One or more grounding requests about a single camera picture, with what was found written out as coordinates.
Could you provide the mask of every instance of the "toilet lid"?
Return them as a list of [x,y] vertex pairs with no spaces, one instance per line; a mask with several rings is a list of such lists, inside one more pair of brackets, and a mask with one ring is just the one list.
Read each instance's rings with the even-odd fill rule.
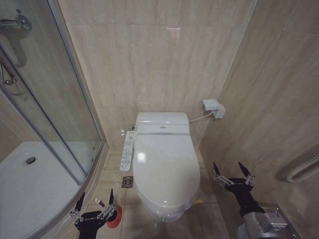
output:
[[200,180],[189,135],[137,135],[133,175],[150,202],[178,207],[194,199]]

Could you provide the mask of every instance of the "shower door frame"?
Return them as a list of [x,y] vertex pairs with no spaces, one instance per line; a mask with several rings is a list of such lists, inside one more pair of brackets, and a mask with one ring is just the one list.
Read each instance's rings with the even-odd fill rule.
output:
[[[102,130],[101,123],[99,121],[99,118],[97,116],[97,112],[95,110],[88,86],[86,84],[79,60],[77,58],[77,55],[75,53],[75,49],[73,47],[69,32],[67,30],[66,24],[64,22],[64,18],[59,6],[59,3],[57,0],[47,0],[48,6],[52,12],[53,18],[55,20],[56,26],[58,28],[58,31],[60,33],[60,37],[63,41],[66,53],[71,61],[72,68],[75,72],[77,81],[80,85],[81,91],[83,93],[84,99],[86,101],[86,104],[89,108],[90,114],[92,116],[92,119],[94,121],[95,127],[98,131],[98,134],[101,139],[101,143],[99,145],[99,148],[95,154],[93,163],[90,167],[90,170],[86,175],[84,181],[82,184],[79,183],[78,180],[73,176],[72,172],[64,165],[63,161],[59,158],[58,155],[54,153],[54,150],[52,150],[51,146],[46,142],[46,140],[41,136],[41,134],[32,126],[32,123],[28,120],[28,118],[24,115],[24,113],[19,109],[19,107],[16,105],[16,103],[7,95],[7,92],[5,90],[3,93],[7,97],[7,99],[11,102],[11,104],[15,107],[15,109],[19,112],[21,117],[25,120],[25,122],[32,128],[32,130],[35,132],[35,134],[42,140],[43,143],[48,147],[48,149],[56,156],[57,160],[62,164],[62,166],[66,169],[66,171],[71,175],[71,177],[74,179],[74,181],[80,186],[79,190],[77,193],[73,196],[73,198],[69,201],[69,203],[61,209],[61,211],[55,215],[46,225],[44,225],[42,228],[38,229],[35,231],[32,235],[28,236],[28,239],[39,239],[42,236],[44,236],[48,231],[50,231],[58,222],[60,222],[72,209],[72,207],[75,205],[76,201],[80,198],[82,193],[87,189],[89,186],[89,183],[92,179],[92,176],[94,175],[94,172],[96,171],[96,167],[98,163],[101,161],[101,156],[104,150],[108,150],[108,144],[106,142],[105,135]],[[5,64],[6,68],[8,71],[10,71],[15,77],[17,77],[18,84],[21,84],[23,88],[25,89],[26,93],[30,93],[30,96],[35,99],[37,102],[36,98],[33,96],[32,92],[29,90],[28,86],[25,84],[24,80],[22,77],[19,75],[17,70],[13,67],[12,62],[9,60],[8,56],[0,50],[0,58]]]

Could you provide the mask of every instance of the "red object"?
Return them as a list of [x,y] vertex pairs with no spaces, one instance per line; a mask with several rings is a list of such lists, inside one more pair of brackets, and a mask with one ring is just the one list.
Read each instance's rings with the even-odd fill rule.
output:
[[121,222],[121,218],[122,218],[122,214],[121,214],[121,211],[119,209],[119,207],[116,207],[116,212],[117,212],[117,215],[115,217],[115,219],[113,221],[106,221],[106,225],[109,227],[109,228],[116,228],[120,222]]

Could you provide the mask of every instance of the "floor tile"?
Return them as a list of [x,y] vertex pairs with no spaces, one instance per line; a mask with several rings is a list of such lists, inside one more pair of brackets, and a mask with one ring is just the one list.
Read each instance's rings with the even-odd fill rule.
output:
[[124,172],[119,169],[104,169],[99,186],[101,188],[113,188],[118,189],[122,187],[122,179],[124,176],[132,176],[133,172]]
[[124,214],[122,239],[203,239],[196,207],[173,223],[158,222],[142,205],[125,205]]
[[205,239],[229,239],[223,216],[217,203],[196,205]]
[[[124,205],[118,205],[120,209],[122,210],[123,214],[123,207]],[[89,205],[87,212],[92,212],[92,211],[101,211],[102,208],[99,205]],[[98,233],[96,235],[96,239],[119,239],[120,238],[120,233],[121,233],[121,225],[122,225],[122,220],[121,219],[120,224],[116,228],[109,228],[106,224],[103,225],[101,228],[99,228]]]
[[123,152],[122,148],[110,148],[104,169],[120,170],[122,152]]
[[205,168],[205,164],[204,164],[203,158],[202,158],[202,156],[200,154],[199,148],[195,147],[194,149],[195,149],[195,153],[196,153],[196,156],[197,156],[199,168]]
[[200,226],[198,212],[193,206],[188,209],[180,219],[173,223],[161,225],[161,235],[167,234],[166,237],[172,239],[202,239],[203,233]]
[[58,239],[77,239],[79,231],[72,223]]
[[141,203],[140,197],[136,192],[135,185],[133,188],[128,188],[126,191],[125,204],[139,204]]
[[[127,193],[126,188],[113,189],[115,204],[124,204],[126,193]],[[91,197],[89,201],[89,204],[97,204],[95,202],[95,198],[100,198],[102,202],[108,203],[110,199],[110,194],[111,194],[110,188],[103,188],[98,185],[93,196]]]
[[200,169],[200,184],[197,193],[197,199],[202,199],[205,203],[217,203],[213,184],[208,176],[206,169]]
[[148,238],[154,233],[154,223],[158,222],[142,204],[126,204],[123,214],[121,238]]

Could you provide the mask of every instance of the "shower enclosure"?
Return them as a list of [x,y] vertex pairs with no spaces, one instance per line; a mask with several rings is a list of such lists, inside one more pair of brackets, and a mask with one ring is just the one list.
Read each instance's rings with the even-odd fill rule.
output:
[[0,0],[0,239],[30,238],[106,144],[55,0]]

